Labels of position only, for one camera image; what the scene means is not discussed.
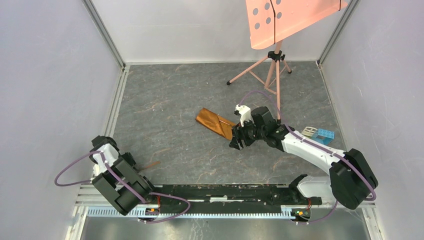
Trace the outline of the orange cloth napkin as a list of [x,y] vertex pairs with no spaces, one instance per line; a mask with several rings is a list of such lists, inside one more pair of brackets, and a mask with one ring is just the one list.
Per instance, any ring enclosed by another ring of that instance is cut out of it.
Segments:
[[212,132],[216,133],[217,135],[231,141],[232,139],[232,127],[229,125],[221,124],[219,119],[226,119],[217,113],[214,113],[210,111],[207,108],[202,108],[198,115],[196,116],[195,120],[206,127],[207,129],[211,130]]

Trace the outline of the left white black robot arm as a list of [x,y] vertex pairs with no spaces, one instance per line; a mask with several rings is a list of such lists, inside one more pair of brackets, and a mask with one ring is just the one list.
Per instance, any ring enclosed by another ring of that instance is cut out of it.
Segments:
[[116,141],[98,135],[92,141],[94,163],[92,185],[122,215],[126,216],[139,204],[151,204],[157,190],[139,174],[136,161],[129,152],[120,153]]

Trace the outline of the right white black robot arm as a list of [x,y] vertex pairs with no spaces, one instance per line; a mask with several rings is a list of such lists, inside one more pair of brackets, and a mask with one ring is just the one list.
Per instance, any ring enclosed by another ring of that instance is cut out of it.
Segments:
[[246,105],[237,105],[234,113],[240,121],[231,128],[231,148],[241,150],[262,140],[271,148],[300,157],[329,176],[332,195],[348,209],[354,210],[363,201],[377,198],[378,180],[359,150],[340,150],[307,138],[279,123],[266,106],[251,110]]

